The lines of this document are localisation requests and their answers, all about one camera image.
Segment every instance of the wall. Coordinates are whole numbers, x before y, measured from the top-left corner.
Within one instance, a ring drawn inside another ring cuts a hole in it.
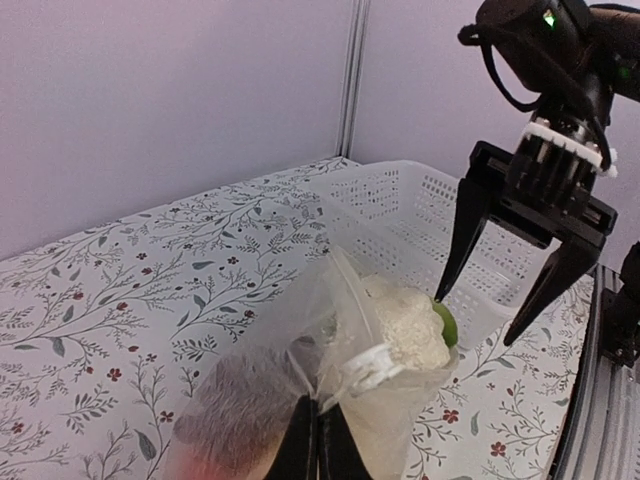
[[[0,258],[334,154],[347,0],[2,0]]]
[[[457,33],[473,23],[480,0],[372,2],[351,157],[361,162],[411,159],[462,176],[477,140],[505,149],[517,144],[528,116],[513,109],[491,82],[478,49]],[[533,99],[503,62],[499,70],[517,98]],[[621,178],[602,179],[596,195],[621,214],[603,254],[618,268],[640,239],[640,105],[618,99],[611,144]]]

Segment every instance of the plastic bag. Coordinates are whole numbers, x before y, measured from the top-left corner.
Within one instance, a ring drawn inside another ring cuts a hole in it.
[[[323,411],[339,402],[370,475],[400,478],[415,418],[457,354],[429,372],[389,365],[368,273],[334,249],[259,316],[177,419],[166,480],[264,478],[303,395]],[[358,363],[373,351],[386,370]]]

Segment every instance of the perforated basket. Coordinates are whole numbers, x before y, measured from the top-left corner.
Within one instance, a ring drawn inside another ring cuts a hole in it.
[[[402,160],[331,173],[310,188],[322,201],[331,243],[434,295],[449,255],[457,183],[434,168]],[[487,223],[445,299],[463,349],[514,317],[545,259],[542,250]]]

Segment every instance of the flower pattern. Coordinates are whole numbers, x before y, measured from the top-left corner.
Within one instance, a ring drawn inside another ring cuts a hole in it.
[[[212,190],[0,262],[0,434],[24,448],[0,446],[0,480],[161,480],[185,397],[327,253],[322,209],[301,185],[348,166]],[[591,289],[580,281],[514,346],[501,329],[463,354],[416,423],[407,479],[536,478],[566,411]]]

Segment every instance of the green vegetable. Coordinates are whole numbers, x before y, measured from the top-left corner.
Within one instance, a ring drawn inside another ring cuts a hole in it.
[[[447,347],[455,347],[458,344],[458,325],[453,318],[453,315],[449,309],[442,303],[431,300],[433,305],[433,311],[440,315],[440,318],[444,321],[444,329],[442,330],[442,338]]]

